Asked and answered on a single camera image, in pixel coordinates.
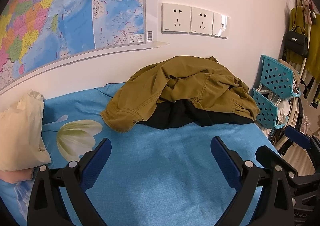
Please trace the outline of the olive brown jacket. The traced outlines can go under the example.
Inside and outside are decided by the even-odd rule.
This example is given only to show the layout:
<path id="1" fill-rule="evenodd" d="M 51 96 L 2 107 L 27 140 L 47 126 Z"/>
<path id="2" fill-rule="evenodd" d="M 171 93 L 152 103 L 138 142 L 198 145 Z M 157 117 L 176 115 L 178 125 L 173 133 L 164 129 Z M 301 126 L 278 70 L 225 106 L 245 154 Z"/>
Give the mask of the olive brown jacket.
<path id="1" fill-rule="evenodd" d="M 147 121 L 157 104 L 178 100 L 187 100 L 201 110 L 234 113 L 253 123 L 259 114 L 247 85 L 216 58 L 176 56 L 137 71 L 100 115 L 113 130 L 128 132 Z"/>

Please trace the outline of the pink pillow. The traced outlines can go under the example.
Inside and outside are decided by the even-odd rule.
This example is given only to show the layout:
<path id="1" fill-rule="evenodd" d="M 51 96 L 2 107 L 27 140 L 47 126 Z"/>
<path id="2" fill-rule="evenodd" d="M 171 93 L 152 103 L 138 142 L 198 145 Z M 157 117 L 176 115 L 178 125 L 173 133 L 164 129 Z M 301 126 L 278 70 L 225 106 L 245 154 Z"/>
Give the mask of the pink pillow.
<path id="1" fill-rule="evenodd" d="M 33 178 L 34 168 L 17 171 L 0 171 L 0 179 L 10 184 L 31 180 Z"/>

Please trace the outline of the cream pillow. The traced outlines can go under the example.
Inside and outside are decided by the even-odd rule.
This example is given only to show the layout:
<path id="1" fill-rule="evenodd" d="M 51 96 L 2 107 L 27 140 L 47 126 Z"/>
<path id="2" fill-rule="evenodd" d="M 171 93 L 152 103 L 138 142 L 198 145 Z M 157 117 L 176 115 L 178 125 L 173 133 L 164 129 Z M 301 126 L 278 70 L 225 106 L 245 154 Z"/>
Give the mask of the cream pillow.
<path id="1" fill-rule="evenodd" d="M 1 112 L 1 170 L 17 171 L 44 164 L 51 158 L 41 137 L 44 98 L 29 90 Z"/>

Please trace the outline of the black handbag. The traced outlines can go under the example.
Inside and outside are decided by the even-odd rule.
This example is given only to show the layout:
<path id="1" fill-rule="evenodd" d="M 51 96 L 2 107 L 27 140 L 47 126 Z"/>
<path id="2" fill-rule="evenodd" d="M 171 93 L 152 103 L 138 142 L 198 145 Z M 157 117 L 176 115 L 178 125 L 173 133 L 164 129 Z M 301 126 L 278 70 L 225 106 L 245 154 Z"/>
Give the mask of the black handbag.
<path id="1" fill-rule="evenodd" d="M 307 58 L 308 56 L 308 37 L 305 35 L 304 29 L 296 26 L 293 30 L 285 34 L 284 46 L 286 49 Z"/>

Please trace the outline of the blue floral bed sheet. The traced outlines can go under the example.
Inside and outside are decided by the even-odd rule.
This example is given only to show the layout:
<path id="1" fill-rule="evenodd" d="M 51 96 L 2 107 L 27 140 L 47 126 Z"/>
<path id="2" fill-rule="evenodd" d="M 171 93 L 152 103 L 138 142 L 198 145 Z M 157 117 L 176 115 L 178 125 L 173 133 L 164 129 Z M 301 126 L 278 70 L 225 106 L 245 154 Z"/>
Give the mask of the blue floral bed sheet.
<path id="1" fill-rule="evenodd" d="M 168 130 L 137 124 L 129 132 L 117 133 L 103 122 L 100 112 L 122 85 L 44 101 L 42 137 L 52 158 L 48 167 L 68 164 L 56 144 L 62 125 L 97 121 L 103 129 L 94 136 L 96 145 L 108 138 L 112 152 L 86 193 L 107 225 L 215 225 L 235 190 L 212 156 L 211 139 L 219 136 L 229 149 L 256 166 L 260 166 L 255 158 L 258 147 L 275 148 L 255 124 L 200 127 L 190 123 Z M 33 181 L 8 184 L 1 180 L 1 198 L 19 225 L 27 225 L 32 186 Z"/>

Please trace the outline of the yellow hanging garment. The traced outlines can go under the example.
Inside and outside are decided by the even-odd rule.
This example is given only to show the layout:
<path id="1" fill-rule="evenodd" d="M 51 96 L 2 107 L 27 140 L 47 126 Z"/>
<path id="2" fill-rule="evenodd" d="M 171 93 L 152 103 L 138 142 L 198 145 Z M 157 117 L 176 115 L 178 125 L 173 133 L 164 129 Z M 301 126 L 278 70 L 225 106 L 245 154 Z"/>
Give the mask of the yellow hanging garment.
<path id="1" fill-rule="evenodd" d="M 307 49 L 308 25 L 304 27 L 304 14 L 302 7 L 293 8 L 290 13 L 289 31 L 294 30 L 294 35 L 298 35 L 295 40 L 289 38 L 291 42 L 296 42 L 298 52 L 304 52 Z M 309 53 L 306 60 L 305 68 L 319 83 L 319 14 L 316 14 L 315 23 L 311 26 Z M 286 50 L 286 61 L 302 65 L 304 56 L 297 54 L 295 51 Z"/>

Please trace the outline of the black garment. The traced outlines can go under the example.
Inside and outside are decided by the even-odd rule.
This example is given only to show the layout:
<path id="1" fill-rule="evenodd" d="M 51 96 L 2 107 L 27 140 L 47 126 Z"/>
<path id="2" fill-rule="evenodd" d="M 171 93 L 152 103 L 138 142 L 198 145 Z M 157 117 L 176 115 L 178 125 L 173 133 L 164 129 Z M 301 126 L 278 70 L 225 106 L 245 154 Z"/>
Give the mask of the black garment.
<path id="1" fill-rule="evenodd" d="M 253 120 L 234 113 L 201 110 L 187 100 L 178 100 L 176 102 L 165 101 L 157 104 L 152 116 L 147 121 L 141 121 L 140 123 L 156 129 L 166 130 L 179 128 L 189 123 L 205 127 L 215 124 L 251 124 Z"/>

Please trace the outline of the white middle wall socket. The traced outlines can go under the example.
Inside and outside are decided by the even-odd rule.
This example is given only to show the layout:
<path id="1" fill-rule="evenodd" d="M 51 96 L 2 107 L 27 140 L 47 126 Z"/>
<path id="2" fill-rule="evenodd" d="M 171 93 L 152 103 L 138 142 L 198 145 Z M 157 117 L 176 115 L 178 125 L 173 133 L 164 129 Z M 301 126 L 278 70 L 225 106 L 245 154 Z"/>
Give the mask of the white middle wall socket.
<path id="1" fill-rule="evenodd" d="M 202 8 L 191 8 L 191 34 L 211 36 L 214 12 Z"/>

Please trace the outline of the colourful wall map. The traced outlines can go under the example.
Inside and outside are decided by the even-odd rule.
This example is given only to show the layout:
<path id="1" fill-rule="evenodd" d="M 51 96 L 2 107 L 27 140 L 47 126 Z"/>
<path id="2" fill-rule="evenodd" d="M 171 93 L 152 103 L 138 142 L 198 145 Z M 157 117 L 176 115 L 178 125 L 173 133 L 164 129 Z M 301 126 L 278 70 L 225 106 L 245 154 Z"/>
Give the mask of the colourful wall map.
<path id="1" fill-rule="evenodd" d="M 1 0 L 1 90 L 89 52 L 151 48 L 158 0 Z"/>

